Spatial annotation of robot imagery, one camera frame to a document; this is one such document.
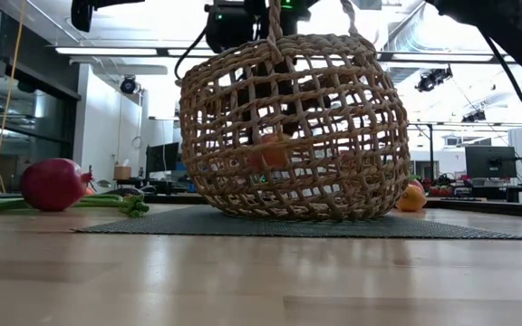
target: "woven basket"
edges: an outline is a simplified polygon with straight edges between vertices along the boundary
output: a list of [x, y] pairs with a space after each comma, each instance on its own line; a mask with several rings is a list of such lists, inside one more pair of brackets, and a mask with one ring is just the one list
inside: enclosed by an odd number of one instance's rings
[[281, 2], [271, 0], [266, 40], [183, 78], [182, 159], [212, 206], [234, 216], [341, 220], [396, 204], [409, 181], [406, 110], [355, 29], [349, 0], [341, 2], [350, 36], [283, 36]]

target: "desk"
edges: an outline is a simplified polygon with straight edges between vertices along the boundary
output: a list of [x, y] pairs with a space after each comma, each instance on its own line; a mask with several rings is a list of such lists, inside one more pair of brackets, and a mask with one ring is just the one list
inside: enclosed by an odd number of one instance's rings
[[473, 197], [485, 197], [488, 200], [504, 200], [508, 203], [518, 203], [518, 194], [522, 192], [519, 186], [474, 186]]
[[[522, 235], [521, 217], [392, 213]], [[103, 208], [0, 214], [0, 325], [522, 324], [522, 241], [71, 231], [124, 218]]]
[[134, 186], [136, 188], [141, 188], [141, 187], [143, 187], [143, 182], [144, 182], [144, 179], [140, 179], [140, 178], [116, 180], [116, 186], [117, 187]]
[[167, 180], [146, 180], [146, 179], [138, 179], [132, 178], [128, 180], [116, 180], [116, 186], [134, 186], [137, 189], [140, 189], [145, 186], [153, 186], [156, 188], [157, 193], [172, 195], [173, 193], [178, 192], [187, 192], [188, 189], [186, 187], [176, 186], [175, 182], [167, 181]]

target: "gray mat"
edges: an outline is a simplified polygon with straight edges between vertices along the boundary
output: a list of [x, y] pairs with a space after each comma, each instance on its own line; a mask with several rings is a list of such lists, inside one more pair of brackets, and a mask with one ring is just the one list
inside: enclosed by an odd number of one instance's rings
[[176, 209], [145, 218], [128, 219], [75, 231], [140, 235], [522, 240], [522, 236], [396, 216], [385, 216], [373, 221], [341, 223], [250, 220], [226, 216], [208, 205]]

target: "red object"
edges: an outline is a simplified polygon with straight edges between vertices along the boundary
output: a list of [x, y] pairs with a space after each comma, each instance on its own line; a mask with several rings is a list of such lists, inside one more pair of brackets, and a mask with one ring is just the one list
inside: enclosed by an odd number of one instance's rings
[[438, 196], [440, 194], [440, 189], [438, 187], [430, 187], [430, 195]]
[[439, 192], [439, 196], [441, 197], [450, 197], [452, 195], [452, 190], [450, 188], [442, 188]]
[[[288, 135], [283, 135], [283, 141], [290, 140]], [[268, 134], [261, 137], [261, 144], [272, 144], [279, 142], [277, 134]], [[268, 167], [284, 167], [289, 159], [285, 149], [263, 149], [249, 155], [249, 164], [253, 168], [263, 167], [263, 159]]]
[[19, 184], [27, 204], [45, 212], [60, 212], [86, 195], [92, 173], [82, 173], [75, 162], [51, 158], [31, 165]]

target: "window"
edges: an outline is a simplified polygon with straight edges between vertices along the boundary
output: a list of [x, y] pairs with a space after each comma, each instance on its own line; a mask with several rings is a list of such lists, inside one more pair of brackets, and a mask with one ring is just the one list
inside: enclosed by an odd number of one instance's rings
[[[420, 178], [430, 178], [430, 162], [429, 161], [414, 161], [414, 174]], [[434, 161], [434, 178], [439, 177], [439, 162]]]
[[47, 158], [71, 158], [75, 110], [71, 103], [12, 80], [5, 129], [1, 130], [10, 78], [0, 78], [0, 173], [7, 192], [31, 164]]
[[[9, 77], [0, 78], [0, 124], [3, 121]], [[66, 101], [17, 80], [12, 81], [12, 97], [6, 124], [43, 137], [67, 140], [72, 137], [73, 111]]]
[[457, 146], [459, 144], [459, 138], [446, 138], [447, 146]]

